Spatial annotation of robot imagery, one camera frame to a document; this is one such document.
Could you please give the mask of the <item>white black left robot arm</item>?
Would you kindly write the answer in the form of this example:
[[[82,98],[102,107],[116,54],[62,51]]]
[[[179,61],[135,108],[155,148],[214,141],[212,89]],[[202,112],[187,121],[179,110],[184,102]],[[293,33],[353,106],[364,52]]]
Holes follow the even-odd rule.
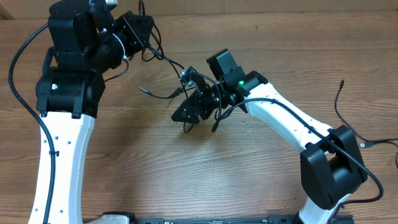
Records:
[[[116,1],[59,1],[49,9],[53,40],[36,84],[40,161],[30,223],[81,223],[88,143],[106,88],[103,74],[149,43],[154,19]]]

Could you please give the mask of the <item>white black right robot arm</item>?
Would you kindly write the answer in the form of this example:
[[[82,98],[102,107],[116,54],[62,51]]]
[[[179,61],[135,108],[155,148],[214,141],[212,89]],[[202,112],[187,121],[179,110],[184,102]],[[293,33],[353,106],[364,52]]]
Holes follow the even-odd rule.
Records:
[[[257,71],[246,73],[228,49],[207,59],[214,78],[193,67],[179,76],[195,91],[172,115],[176,122],[197,124],[215,115],[213,129],[235,108],[260,119],[286,140],[300,156],[302,187],[307,200],[288,223],[352,223],[338,211],[368,179],[354,132],[332,128],[286,100]]]

